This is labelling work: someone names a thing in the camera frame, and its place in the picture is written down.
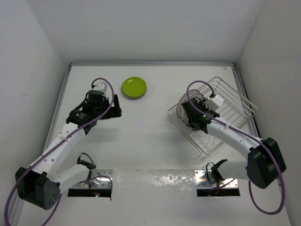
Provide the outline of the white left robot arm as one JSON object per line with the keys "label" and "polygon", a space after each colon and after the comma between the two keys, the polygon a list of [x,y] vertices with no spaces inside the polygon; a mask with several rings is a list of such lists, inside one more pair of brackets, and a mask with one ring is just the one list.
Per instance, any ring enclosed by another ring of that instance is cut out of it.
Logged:
{"label": "white left robot arm", "polygon": [[44,153],[28,168],[20,167],[16,172],[18,197],[45,210],[52,208],[64,191],[86,180],[96,168],[92,163],[78,160],[70,169],[59,172],[71,150],[98,120],[121,115],[116,94],[110,101],[103,91],[87,92],[85,100],[69,113],[60,134]]}

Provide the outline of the lime green plate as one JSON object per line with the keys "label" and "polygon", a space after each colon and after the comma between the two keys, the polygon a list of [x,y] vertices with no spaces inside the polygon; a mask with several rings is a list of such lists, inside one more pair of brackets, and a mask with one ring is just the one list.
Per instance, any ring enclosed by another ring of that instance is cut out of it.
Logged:
{"label": "lime green plate", "polygon": [[140,77],[130,77],[123,81],[121,90],[129,96],[139,96],[147,91],[147,85]]}

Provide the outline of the white plate black rim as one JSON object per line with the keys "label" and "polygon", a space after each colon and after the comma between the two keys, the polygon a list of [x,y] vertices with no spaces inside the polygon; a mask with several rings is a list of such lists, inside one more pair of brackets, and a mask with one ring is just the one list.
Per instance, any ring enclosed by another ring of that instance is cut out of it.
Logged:
{"label": "white plate black rim", "polygon": [[[195,93],[200,93],[200,92],[197,89],[192,89],[192,90],[189,90],[188,94],[187,93],[184,93],[184,94],[186,94],[186,96],[189,95],[189,97],[190,97],[192,94],[195,94]],[[189,101],[182,104],[185,112],[186,112],[187,105],[189,105]]]}

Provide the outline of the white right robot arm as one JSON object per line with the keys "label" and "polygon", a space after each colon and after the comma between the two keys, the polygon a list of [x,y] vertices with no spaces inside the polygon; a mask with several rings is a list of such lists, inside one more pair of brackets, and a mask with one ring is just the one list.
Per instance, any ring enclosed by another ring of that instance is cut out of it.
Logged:
{"label": "white right robot arm", "polygon": [[278,172],[286,171],[286,164],[278,143],[272,139],[261,139],[246,134],[229,124],[218,113],[194,97],[180,104],[185,111],[188,126],[195,131],[202,131],[216,137],[239,152],[244,158],[241,162],[222,159],[211,168],[209,178],[220,183],[227,176],[249,180],[258,188],[267,188]]}

